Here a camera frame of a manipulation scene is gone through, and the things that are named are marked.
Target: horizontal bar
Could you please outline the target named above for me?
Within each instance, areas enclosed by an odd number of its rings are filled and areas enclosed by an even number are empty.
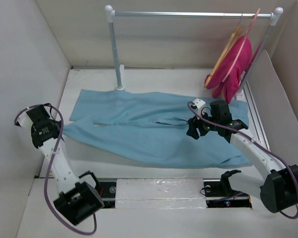
[[[212,13],[212,12],[158,12],[158,11],[114,11],[115,16],[157,16],[195,18],[254,18],[253,13]],[[271,19],[272,14],[258,14],[258,19]]]

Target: clothing rack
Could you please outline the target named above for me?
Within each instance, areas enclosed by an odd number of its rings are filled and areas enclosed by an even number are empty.
[[[119,64],[119,58],[116,46],[116,37],[114,31],[114,18],[115,17],[191,17],[191,18],[253,18],[255,14],[253,13],[213,13],[213,12],[150,12],[150,11],[115,11],[110,5],[105,6],[107,22],[109,25],[111,46],[113,51],[115,71],[117,78],[116,90],[124,90],[125,86],[123,84],[124,79],[124,65]],[[241,91],[249,78],[249,73],[252,71],[258,57],[259,53],[263,50],[267,39],[274,26],[277,24],[281,14],[283,13],[281,7],[276,8],[272,13],[258,14],[257,19],[270,19],[270,24],[268,25],[260,43],[257,46],[255,54],[253,56],[253,62],[246,69],[245,74],[241,80],[239,90]]]

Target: white floor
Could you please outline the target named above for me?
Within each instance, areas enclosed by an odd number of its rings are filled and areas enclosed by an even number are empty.
[[[208,69],[129,69],[125,71],[125,86],[126,91],[134,93],[158,91],[211,97],[211,91],[203,88],[204,78],[209,72]],[[110,91],[115,85],[112,69],[72,69],[60,104],[65,122],[70,123],[69,118],[81,89]],[[258,128],[260,123],[256,122],[252,113],[249,112],[250,129],[263,140],[264,135]],[[298,238],[298,219],[289,220],[281,214],[272,214],[255,198],[252,198],[253,209],[206,209],[205,199],[199,193],[202,184],[199,179],[220,178],[226,170],[154,168],[69,138],[65,141],[73,169],[78,175],[91,170],[99,178],[196,178],[184,184],[177,181],[175,187],[160,188],[168,193],[160,193],[159,189],[151,186],[152,183],[146,184],[148,180],[140,185],[134,180],[119,180],[117,208],[97,212],[95,238]],[[241,170],[248,175],[260,176],[254,167]],[[41,176],[45,172],[46,161]],[[57,197],[56,184],[53,179],[49,180],[49,196],[54,200]],[[49,211],[44,201],[43,182],[43,179],[34,180],[17,238],[80,237],[63,227]],[[295,207],[287,212],[293,214]],[[78,227],[91,231],[91,218]]]
[[[164,92],[196,97],[212,97],[212,91],[203,87],[210,69],[126,69],[125,88],[132,93]],[[81,89],[111,91],[116,86],[113,69],[72,69],[70,70],[60,111],[65,124],[69,118]],[[246,101],[245,96],[238,98]],[[263,140],[260,130],[255,128],[251,111],[248,113],[250,130]],[[99,178],[219,178],[227,169],[171,169],[157,168],[127,159],[65,137],[67,151],[77,174],[92,170]],[[47,161],[43,164],[41,177],[46,174]],[[253,167],[241,168],[250,175],[259,176]]]
[[[49,196],[57,197],[56,183],[49,179]],[[48,209],[43,196],[44,180],[35,179],[17,238],[78,238]],[[146,188],[139,194],[146,193]],[[298,219],[265,210],[253,199],[249,208],[201,209],[103,209],[97,212],[95,238],[298,238]],[[91,231],[92,218],[78,225]]]

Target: light blue pants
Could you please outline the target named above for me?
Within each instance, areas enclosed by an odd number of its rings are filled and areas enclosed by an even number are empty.
[[[97,148],[171,168],[240,167],[250,162],[216,132],[198,140],[186,135],[195,97],[166,93],[82,90],[64,135]],[[209,104],[215,99],[201,98]],[[248,105],[232,101],[233,119],[248,124]]]

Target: white wall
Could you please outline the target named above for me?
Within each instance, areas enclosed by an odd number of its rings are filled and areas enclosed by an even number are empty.
[[[29,105],[58,105],[69,68],[33,0],[0,0],[0,238],[15,238],[42,163],[13,119]]]
[[[270,149],[298,165],[298,120],[266,51],[254,66],[249,84]]]
[[[295,0],[36,0],[72,65],[113,65],[104,7],[116,10],[272,12]],[[239,19],[117,18],[121,62],[135,67],[212,67]],[[257,20],[250,39],[257,46],[268,20]],[[247,27],[250,19],[241,25]],[[281,28],[273,32],[278,35]]]
[[[298,2],[290,13],[272,62],[298,120]]]

